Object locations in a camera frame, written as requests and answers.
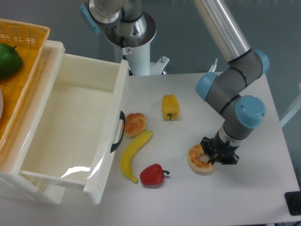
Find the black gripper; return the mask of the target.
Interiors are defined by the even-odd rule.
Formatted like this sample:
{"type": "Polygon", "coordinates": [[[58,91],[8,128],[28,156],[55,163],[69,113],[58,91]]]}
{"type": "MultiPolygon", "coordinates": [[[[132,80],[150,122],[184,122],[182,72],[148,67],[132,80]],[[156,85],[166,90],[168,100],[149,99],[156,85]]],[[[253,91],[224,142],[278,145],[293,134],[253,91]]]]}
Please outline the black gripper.
{"type": "Polygon", "coordinates": [[[238,147],[231,146],[231,141],[220,132],[213,138],[203,137],[200,144],[209,157],[208,163],[212,165],[216,162],[222,165],[236,165],[239,160],[239,156],[235,154],[238,147]]]}

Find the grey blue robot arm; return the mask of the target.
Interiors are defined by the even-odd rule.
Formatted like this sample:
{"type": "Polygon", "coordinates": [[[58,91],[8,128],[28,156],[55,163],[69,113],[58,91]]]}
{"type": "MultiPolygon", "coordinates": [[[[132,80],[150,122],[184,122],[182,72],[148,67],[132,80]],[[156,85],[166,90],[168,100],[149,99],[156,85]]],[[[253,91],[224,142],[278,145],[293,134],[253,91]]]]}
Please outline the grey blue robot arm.
{"type": "MultiPolygon", "coordinates": [[[[239,157],[235,151],[266,114],[259,98],[240,93],[266,73],[269,59],[252,50],[224,1],[194,3],[229,64],[220,75],[210,70],[196,84],[197,94],[224,119],[216,135],[204,137],[201,146],[209,163],[236,164],[239,157]]],[[[114,45],[116,61],[129,62],[131,75],[148,75],[155,69],[150,54],[138,52],[156,34],[156,24],[139,0],[90,0],[80,6],[80,12],[91,31],[104,32],[114,45]]]]}

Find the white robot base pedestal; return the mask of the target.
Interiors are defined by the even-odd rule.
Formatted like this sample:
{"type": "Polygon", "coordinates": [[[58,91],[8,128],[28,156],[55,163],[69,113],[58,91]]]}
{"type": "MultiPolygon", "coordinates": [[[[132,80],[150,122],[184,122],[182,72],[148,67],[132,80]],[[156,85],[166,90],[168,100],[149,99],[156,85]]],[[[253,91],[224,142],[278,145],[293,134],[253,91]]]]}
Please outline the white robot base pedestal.
{"type": "Polygon", "coordinates": [[[161,75],[170,59],[161,56],[156,62],[151,61],[151,42],[157,32],[154,19],[143,12],[134,22],[118,21],[105,29],[104,33],[113,45],[115,61],[127,60],[129,69],[135,76],[161,75]]]}

